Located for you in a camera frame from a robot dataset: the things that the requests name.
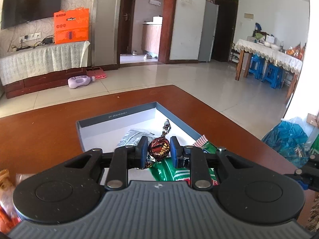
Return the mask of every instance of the gray plastic cover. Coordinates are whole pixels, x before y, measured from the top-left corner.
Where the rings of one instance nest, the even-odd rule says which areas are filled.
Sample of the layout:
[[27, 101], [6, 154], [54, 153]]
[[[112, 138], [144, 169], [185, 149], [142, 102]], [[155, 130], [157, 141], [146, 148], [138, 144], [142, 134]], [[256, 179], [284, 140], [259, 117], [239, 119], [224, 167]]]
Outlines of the gray plastic cover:
[[191, 189], [185, 181], [132, 181], [128, 188], [107, 192], [100, 204], [81, 219], [61, 225], [22, 221], [12, 239], [80, 238], [216, 238], [308, 239], [296, 222], [257, 226], [227, 214], [209, 192]]

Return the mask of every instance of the stool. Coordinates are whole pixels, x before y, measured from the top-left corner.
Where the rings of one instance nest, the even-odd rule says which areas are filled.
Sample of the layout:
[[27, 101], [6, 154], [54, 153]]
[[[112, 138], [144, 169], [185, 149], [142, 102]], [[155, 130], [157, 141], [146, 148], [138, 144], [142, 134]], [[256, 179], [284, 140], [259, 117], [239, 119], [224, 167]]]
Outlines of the stool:
[[269, 81], [271, 83], [271, 87], [273, 89], [281, 88], [281, 79], [282, 79], [283, 69], [280, 67], [276, 67], [273, 64], [269, 64], [267, 66], [265, 76], [262, 79], [262, 82]]
[[257, 55], [253, 55], [251, 57], [249, 72], [253, 73], [257, 80], [259, 80], [263, 76], [264, 64], [265, 60], [262, 57], [259, 57]]

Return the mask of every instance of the white sneaker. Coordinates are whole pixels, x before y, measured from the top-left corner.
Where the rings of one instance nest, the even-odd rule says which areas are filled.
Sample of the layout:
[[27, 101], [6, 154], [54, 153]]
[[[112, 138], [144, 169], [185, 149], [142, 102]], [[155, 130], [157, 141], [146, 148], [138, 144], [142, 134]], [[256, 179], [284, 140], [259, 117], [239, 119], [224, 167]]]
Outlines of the white sneaker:
[[145, 56], [144, 56], [144, 59], [151, 59], [152, 58], [152, 56], [149, 54], [149, 53], [147, 53]]

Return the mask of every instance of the black flat screen tv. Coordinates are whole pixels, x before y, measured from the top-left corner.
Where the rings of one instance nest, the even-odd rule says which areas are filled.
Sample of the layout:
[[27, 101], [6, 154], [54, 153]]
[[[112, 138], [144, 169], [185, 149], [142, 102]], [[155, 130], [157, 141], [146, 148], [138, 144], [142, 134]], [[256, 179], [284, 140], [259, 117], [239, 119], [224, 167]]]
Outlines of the black flat screen tv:
[[1, 29], [53, 17], [61, 0], [3, 0]]

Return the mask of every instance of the door handle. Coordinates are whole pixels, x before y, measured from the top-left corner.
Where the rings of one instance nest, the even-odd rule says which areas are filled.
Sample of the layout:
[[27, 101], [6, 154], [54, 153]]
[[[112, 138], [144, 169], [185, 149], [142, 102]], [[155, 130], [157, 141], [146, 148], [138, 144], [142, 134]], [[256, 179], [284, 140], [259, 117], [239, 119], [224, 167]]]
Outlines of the door handle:
[[123, 17], [124, 17], [124, 20], [125, 20], [125, 21], [128, 21], [128, 20], [129, 20], [129, 15], [128, 15], [127, 13], [124, 14]]

